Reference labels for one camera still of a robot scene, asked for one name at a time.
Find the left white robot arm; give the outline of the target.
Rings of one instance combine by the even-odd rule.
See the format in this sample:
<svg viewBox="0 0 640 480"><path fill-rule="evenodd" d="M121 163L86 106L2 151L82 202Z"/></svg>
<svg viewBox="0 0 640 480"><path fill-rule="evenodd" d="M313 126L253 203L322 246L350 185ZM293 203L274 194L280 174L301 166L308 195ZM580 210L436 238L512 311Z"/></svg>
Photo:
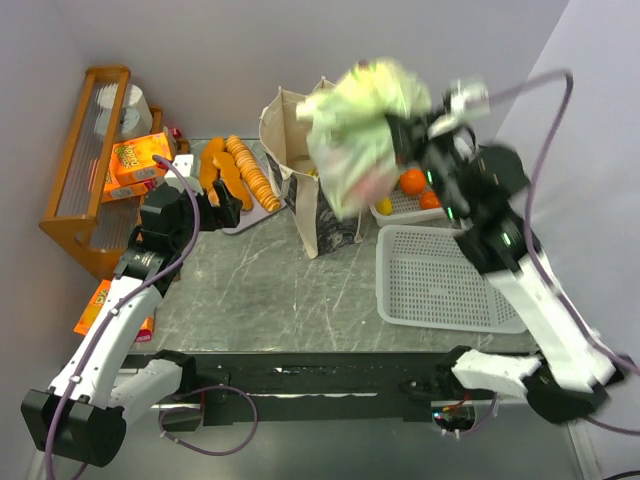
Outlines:
<svg viewBox="0 0 640 480"><path fill-rule="evenodd" d="M154 403L194 387L195 358L170 350L153 355L121 385L115 381L140 327L166 295L199 232L238 225L240 200L221 181L213 189L216 206L188 186L163 184L146 196L89 332L46 390L25 395L21 413L48 473L55 456L106 466L128 426Z"/></svg>

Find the green plastic grocery bag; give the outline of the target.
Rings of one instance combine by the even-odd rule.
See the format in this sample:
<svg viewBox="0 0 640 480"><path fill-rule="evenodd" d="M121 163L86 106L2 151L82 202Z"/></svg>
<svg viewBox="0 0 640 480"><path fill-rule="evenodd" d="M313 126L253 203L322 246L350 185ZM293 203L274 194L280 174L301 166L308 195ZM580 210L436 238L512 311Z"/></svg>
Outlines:
<svg viewBox="0 0 640 480"><path fill-rule="evenodd" d="M380 201L400 176L387 116L431 110L428 86L391 58L359 62L334 87L296 105L306 143L335 216L348 219Z"/></svg>

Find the beige canvas tote bag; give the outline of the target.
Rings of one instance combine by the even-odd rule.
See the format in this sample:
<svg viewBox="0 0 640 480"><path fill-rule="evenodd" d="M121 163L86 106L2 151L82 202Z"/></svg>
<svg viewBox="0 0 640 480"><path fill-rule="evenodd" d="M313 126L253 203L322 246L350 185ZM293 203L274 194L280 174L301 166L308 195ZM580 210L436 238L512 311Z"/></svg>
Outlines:
<svg viewBox="0 0 640 480"><path fill-rule="evenodd" d="M296 106L304 99L303 94L279 88L262 111L259 140L271 187L292 213L306 254L314 259L361 243L362 218L337 219L319 177L311 172L315 163L306 144L309 125L296 118Z"/></svg>

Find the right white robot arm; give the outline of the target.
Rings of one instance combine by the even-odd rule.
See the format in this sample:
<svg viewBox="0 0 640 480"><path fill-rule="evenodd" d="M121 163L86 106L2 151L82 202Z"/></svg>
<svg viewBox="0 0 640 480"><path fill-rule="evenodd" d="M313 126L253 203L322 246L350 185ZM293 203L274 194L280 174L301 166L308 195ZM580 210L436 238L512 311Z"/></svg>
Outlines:
<svg viewBox="0 0 640 480"><path fill-rule="evenodd" d="M445 397L484 390L523 398L552 424L587 419L634 365L628 357L615 360L586 322L572 316L551 275L539 272L550 267L542 245L510 206L531 186L517 152L500 143L465 144L459 134L472 130L466 124L437 133L441 116L386 115L396 161L422 170L449 218L469 221L454 237L459 250L507 300L539 350L514 357L458 346L424 386Z"/></svg>

